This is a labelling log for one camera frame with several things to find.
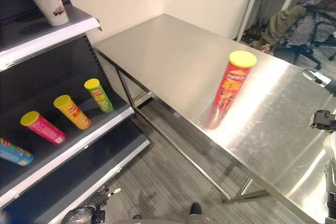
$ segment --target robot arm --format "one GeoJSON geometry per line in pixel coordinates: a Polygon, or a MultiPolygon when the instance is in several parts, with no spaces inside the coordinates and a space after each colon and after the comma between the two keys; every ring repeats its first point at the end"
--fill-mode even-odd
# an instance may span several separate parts
{"type": "Polygon", "coordinates": [[[328,155],[328,161],[324,166],[328,194],[328,217],[326,217],[325,222],[326,224],[336,224],[336,115],[327,110],[319,110],[311,118],[310,126],[320,130],[332,131],[332,134],[323,142],[323,148],[328,155]]]}

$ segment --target stainless steel table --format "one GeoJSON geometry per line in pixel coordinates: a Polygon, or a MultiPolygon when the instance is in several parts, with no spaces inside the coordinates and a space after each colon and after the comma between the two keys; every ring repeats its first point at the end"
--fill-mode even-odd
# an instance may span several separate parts
{"type": "Polygon", "coordinates": [[[324,222],[323,140],[328,134],[312,130],[309,121],[316,110],[335,112],[336,98],[306,79],[302,69],[168,15],[103,40],[96,48],[221,146],[304,221],[324,222]],[[209,114],[234,50],[252,52],[258,63],[216,127],[209,114]]]}

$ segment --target metal shelf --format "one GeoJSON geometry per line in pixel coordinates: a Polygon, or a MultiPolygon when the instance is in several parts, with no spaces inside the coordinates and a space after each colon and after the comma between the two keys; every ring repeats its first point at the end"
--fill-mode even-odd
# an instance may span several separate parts
{"type": "Polygon", "coordinates": [[[29,132],[30,135],[27,140],[32,146],[33,162],[22,167],[1,160],[0,208],[9,204],[55,168],[83,151],[88,145],[134,113],[134,110],[117,94],[113,93],[111,98],[114,110],[107,114],[100,112],[93,99],[79,104],[91,119],[91,125],[86,130],[79,130],[67,118],[61,117],[61,129],[67,134],[67,139],[60,145],[53,145],[42,139],[40,140],[38,135],[29,132]]]}
{"type": "Polygon", "coordinates": [[[96,18],[80,9],[72,5],[65,8],[69,22],[61,26],[49,25],[42,15],[2,26],[0,71],[100,27],[96,18]]]}
{"type": "Polygon", "coordinates": [[[7,206],[10,223],[59,223],[148,145],[126,120],[7,206]]]}

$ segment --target lay's logo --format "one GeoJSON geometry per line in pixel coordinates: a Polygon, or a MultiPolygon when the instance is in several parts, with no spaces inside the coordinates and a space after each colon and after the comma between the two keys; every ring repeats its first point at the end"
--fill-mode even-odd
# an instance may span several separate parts
{"type": "Polygon", "coordinates": [[[91,94],[94,96],[94,97],[98,97],[101,95],[101,91],[100,90],[94,90],[91,92],[91,94]]]}
{"type": "Polygon", "coordinates": [[[73,111],[75,111],[75,109],[76,109],[76,105],[73,104],[72,107],[68,111],[69,113],[72,113],[73,111]]]}
{"type": "Polygon", "coordinates": [[[245,78],[245,73],[243,71],[240,70],[233,70],[230,71],[229,74],[227,75],[227,77],[231,80],[235,80],[235,81],[241,81],[244,80],[245,78]]]}

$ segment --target red chip can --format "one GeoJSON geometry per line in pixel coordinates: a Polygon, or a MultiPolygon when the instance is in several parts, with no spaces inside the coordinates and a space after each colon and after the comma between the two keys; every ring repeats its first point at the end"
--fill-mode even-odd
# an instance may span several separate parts
{"type": "Polygon", "coordinates": [[[229,55],[223,78],[218,87],[214,106],[219,110],[228,110],[257,58],[246,51],[234,51],[229,55]]]}

